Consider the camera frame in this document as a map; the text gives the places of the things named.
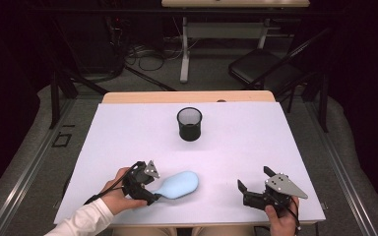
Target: white paper sheet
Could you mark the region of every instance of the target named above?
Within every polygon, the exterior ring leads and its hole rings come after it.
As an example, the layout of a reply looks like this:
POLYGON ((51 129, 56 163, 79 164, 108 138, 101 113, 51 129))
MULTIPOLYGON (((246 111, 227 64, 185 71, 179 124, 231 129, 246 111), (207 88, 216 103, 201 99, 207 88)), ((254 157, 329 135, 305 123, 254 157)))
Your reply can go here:
POLYGON ((263 166, 283 172, 301 188, 300 220, 321 221, 321 210, 290 128, 276 102, 100 104, 55 223, 70 217, 97 194, 120 167, 153 160, 161 178, 181 171, 198 174, 198 189, 177 200, 121 212, 118 225, 195 225, 267 222, 261 210, 244 206, 240 179, 261 193, 269 177, 263 166), (178 134, 177 112, 187 106, 203 114, 202 135, 185 142, 178 134))

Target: gray floor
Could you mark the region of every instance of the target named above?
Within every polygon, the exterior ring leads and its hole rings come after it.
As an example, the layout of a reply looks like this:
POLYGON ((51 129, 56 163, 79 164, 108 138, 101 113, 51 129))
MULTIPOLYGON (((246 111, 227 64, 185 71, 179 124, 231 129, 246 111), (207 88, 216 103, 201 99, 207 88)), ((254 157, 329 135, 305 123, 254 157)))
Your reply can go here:
MULTIPOLYGON (((266 47, 283 54, 284 41, 268 39, 266 47)), ((167 60, 161 69, 152 72, 142 71, 137 64, 131 67, 177 90, 240 89, 240 84, 226 73, 227 64, 255 45, 254 41, 237 40, 197 42, 191 50, 188 84, 179 82, 179 59, 167 60)), ((157 63, 158 59, 142 59, 143 67, 157 63)), ((100 85, 112 91, 160 90, 128 71, 100 85)), ((62 120, 51 132, 49 88, 39 93, 41 107, 35 122, 0 180, 0 235, 42 235, 54 227, 52 221, 64 183, 74 168, 101 100, 84 86, 78 85, 78 90, 77 99, 62 99, 65 104, 62 120), (69 144, 61 147, 67 137, 69 144)), ((286 113, 317 195, 328 207, 327 220, 318 224, 319 235, 378 235, 378 196, 359 168, 342 108, 329 100, 328 134, 321 131, 315 117, 315 105, 303 103, 299 97, 294 100, 292 112, 286 113)), ((300 235, 316 235, 315 227, 303 227, 300 235)))

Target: black chair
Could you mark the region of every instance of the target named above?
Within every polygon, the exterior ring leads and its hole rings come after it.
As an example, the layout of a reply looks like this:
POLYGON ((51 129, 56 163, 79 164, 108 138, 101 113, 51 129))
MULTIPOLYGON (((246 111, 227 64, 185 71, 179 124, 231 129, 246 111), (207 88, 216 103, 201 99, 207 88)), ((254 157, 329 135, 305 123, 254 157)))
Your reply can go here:
POLYGON ((245 85, 244 89, 269 90, 275 97, 290 91, 290 94, 281 100, 283 102, 289 97, 287 112, 290 112, 295 88, 318 74, 317 68, 298 67, 292 63, 293 58, 303 53, 311 44, 322 41, 330 32, 331 29, 322 30, 290 50, 283 58, 257 48, 229 64, 229 74, 242 82, 245 85))

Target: person's arm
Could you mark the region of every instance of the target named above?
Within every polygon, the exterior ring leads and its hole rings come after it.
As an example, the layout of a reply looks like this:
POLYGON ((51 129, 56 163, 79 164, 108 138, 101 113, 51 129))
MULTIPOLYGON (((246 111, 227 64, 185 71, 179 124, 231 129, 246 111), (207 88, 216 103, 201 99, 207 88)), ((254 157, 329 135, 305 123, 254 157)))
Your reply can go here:
MULTIPOLYGON (((299 198, 292 197, 292 202, 289 206, 290 210, 297 215, 299 208, 299 198)), ((293 236, 296 232, 296 219, 289 212, 278 218, 273 206, 266 206, 266 215, 270 221, 270 233, 272 236, 293 236)))
MULTIPOLYGON (((120 169, 115 179, 108 181, 102 192, 116 182, 128 168, 120 169)), ((126 199, 122 189, 108 192, 106 195, 88 205, 80 207, 73 216, 63 220, 46 236, 52 235, 96 235, 105 229, 112 221, 113 216, 122 210, 142 207, 147 204, 144 200, 126 199)))

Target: table leg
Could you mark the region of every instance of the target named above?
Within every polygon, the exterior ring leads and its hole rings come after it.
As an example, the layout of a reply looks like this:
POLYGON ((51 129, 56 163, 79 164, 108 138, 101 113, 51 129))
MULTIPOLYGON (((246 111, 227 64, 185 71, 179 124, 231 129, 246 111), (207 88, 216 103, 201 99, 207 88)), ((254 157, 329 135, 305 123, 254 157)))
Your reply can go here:
POLYGON ((189 51, 188 51, 188 22, 187 18, 183 18, 182 24, 182 39, 183 39, 183 59, 182 59, 182 69, 180 71, 180 83, 187 83, 188 82, 188 74, 189 74, 189 51))
POLYGON ((265 46, 265 41, 266 41, 269 25, 270 25, 270 19, 266 19, 265 22, 263 23, 263 29, 261 30, 261 36, 260 36, 259 45, 257 48, 263 49, 263 47, 265 46))

